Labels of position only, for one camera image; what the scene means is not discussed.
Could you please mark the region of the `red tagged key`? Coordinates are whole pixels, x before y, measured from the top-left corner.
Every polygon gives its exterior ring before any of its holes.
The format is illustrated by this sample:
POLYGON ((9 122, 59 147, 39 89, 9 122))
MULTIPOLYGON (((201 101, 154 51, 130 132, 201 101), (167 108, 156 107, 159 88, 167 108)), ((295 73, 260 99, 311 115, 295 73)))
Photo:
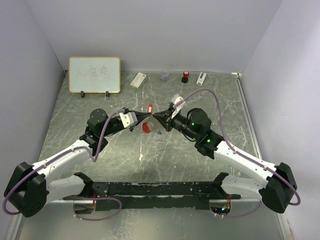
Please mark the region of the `red tagged key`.
POLYGON ((147 112, 150 113, 151 115, 153 114, 153 108, 154 108, 153 105, 150 103, 148 105, 147 112))

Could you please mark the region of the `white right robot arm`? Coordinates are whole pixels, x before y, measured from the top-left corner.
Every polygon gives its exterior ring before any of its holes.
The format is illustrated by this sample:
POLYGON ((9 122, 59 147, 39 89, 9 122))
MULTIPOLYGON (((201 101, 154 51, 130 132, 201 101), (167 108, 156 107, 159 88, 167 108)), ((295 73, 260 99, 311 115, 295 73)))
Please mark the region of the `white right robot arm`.
POLYGON ((166 131, 175 129, 194 142, 197 151, 213 160, 225 161, 250 177, 244 180, 225 177, 212 186, 212 193, 218 199, 226 195, 239 194, 240 190, 262 200, 270 210, 283 214, 292 204, 298 187, 292 169, 286 163, 276 165, 256 158, 211 129, 212 121, 200 108, 191 109, 186 116, 174 109, 153 113, 153 117, 166 131))

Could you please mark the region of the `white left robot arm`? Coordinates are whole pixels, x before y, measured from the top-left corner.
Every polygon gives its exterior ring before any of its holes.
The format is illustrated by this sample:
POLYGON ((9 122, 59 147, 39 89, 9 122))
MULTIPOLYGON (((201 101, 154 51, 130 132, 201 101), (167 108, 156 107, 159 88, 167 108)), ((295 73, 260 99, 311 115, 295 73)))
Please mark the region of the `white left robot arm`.
POLYGON ((149 112, 121 108, 111 114, 98 108, 87 120, 83 135, 59 153, 42 161, 18 164, 4 191, 2 210, 7 215, 22 214, 32 217, 46 204, 68 196, 89 199, 94 192, 93 181, 83 173, 75 173, 64 179, 58 177, 71 167, 92 160, 107 146, 106 136, 122 130, 132 131, 146 118, 149 112))

